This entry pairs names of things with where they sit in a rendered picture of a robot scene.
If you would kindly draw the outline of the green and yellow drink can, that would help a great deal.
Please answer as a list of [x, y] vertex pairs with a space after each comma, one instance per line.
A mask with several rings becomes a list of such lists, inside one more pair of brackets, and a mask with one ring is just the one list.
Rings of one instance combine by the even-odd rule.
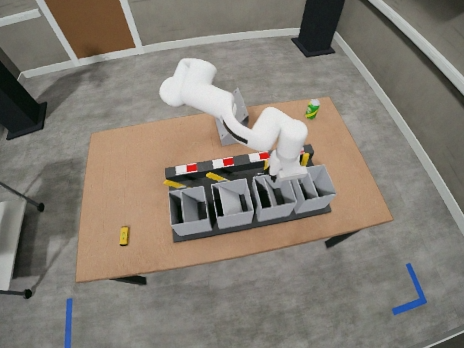
[[320, 102], [317, 99], [312, 99], [307, 107], [305, 116], [308, 119], [314, 119], [320, 107]]

